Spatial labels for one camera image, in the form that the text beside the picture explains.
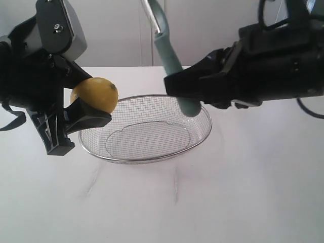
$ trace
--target mesh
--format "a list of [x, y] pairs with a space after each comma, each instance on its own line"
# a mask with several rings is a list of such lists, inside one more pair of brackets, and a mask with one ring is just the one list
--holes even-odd
[[202, 108], [196, 117], [182, 114], [177, 99], [139, 96], [122, 99], [103, 128], [80, 131], [83, 147], [101, 158], [149, 163], [187, 151], [210, 133], [212, 122]]

